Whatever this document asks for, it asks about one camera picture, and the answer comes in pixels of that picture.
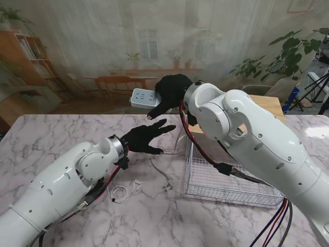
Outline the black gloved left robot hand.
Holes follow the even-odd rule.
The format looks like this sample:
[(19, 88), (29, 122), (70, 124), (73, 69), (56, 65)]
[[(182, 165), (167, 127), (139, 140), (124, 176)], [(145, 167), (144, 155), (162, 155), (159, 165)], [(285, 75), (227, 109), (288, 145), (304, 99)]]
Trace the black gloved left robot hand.
[(176, 125), (165, 126), (167, 120), (162, 119), (150, 126), (141, 125), (131, 129), (125, 135), (120, 138), (120, 141), (128, 147), (129, 151), (137, 153), (146, 153), (160, 155), (163, 150), (160, 148), (154, 148), (150, 146), (150, 142), (176, 128)]

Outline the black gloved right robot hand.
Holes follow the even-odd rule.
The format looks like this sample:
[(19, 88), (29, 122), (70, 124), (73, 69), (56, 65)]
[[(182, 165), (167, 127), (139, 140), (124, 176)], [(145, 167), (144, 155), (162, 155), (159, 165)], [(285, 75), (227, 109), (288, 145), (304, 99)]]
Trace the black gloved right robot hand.
[(155, 92), (161, 97), (159, 105), (150, 110), (147, 119), (152, 120), (168, 110), (180, 106), (186, 90), (193, 82), (183, 74), (164, 76), (156, 85)]

